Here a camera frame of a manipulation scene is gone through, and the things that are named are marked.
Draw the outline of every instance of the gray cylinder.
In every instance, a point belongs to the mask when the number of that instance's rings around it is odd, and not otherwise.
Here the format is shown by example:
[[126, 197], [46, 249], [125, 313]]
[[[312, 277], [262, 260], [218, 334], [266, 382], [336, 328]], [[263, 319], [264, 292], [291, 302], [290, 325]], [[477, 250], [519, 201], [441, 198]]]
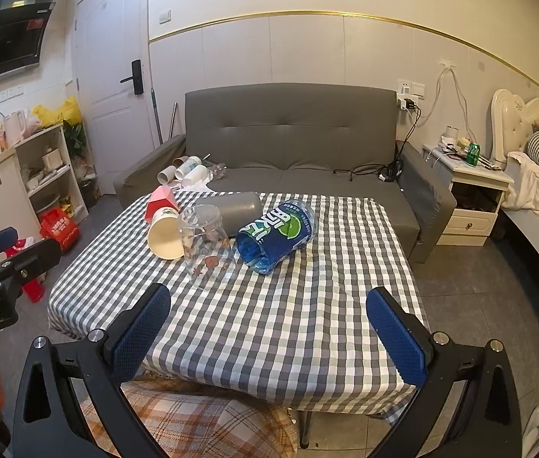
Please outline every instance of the gray cylinder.
[[195, 204], [216, 206], [229, 237], [234, 237], [242, 227], [263, 215], [261, 200], [253, 192], [200, 198]]

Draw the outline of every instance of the green soda can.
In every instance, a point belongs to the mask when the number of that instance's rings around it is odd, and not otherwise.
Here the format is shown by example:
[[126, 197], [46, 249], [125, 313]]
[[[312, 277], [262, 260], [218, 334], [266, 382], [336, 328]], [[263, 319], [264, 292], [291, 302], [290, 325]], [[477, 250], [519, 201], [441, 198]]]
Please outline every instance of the green soda can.
[[477, 143], [469, 143], [469, 148], [467, 149], [467, 165], [477, 166], [479, 161], [479, 145]]

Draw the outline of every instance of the gray leather sofa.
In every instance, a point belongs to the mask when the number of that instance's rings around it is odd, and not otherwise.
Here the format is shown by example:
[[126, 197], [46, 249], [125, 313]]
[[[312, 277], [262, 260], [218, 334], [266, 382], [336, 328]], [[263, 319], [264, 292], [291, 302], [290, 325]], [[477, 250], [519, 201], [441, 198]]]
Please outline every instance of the gray leather sofa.
[[157, 187], [176, 157], [211, 154], [228, 171], [216, 191], [301, 193], [373, 198], [410, 261], [423, 263], [452, 216], [456, 200], [406, 143], [397, 182], [333, 173], [386, 164], [400, 142], [395, 91], [325, 84], [255, 84], [186, 94], [186, 137], [178, 135], [120, 175], [125, 208]]

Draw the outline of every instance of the yellow plastic bag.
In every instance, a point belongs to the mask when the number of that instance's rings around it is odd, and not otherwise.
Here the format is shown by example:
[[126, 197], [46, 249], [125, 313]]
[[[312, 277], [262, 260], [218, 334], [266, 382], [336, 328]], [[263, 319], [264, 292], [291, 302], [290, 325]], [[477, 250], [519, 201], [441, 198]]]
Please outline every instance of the yellow plastic bag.
[[70, 96], [60, 108], [49, 110], [43, 105], [36, 105], [32, 113], [39, 118], [43, 127], [59, 124], [61, 121], [67, 121], [71, 126], [76, 126], [82, 122], [81, 110], [78, 107], [76, 98]]

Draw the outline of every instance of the sofa seat cushion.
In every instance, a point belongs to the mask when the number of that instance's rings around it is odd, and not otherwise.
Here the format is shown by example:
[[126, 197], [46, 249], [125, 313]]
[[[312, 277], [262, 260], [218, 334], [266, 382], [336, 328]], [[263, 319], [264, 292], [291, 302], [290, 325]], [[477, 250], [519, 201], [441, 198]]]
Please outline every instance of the sofa seat cushion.
[[228, 169], [225, 177], [211, 181], [213, 191], [255, 191], [259, 193], [299, 193], [308, 195], [373, 198], [386, 210], [406, 256], [414, 247], [420, 226], [396, 182], [382, 182], [376, 175], [333, 174], [329, 170], [296, 168]]

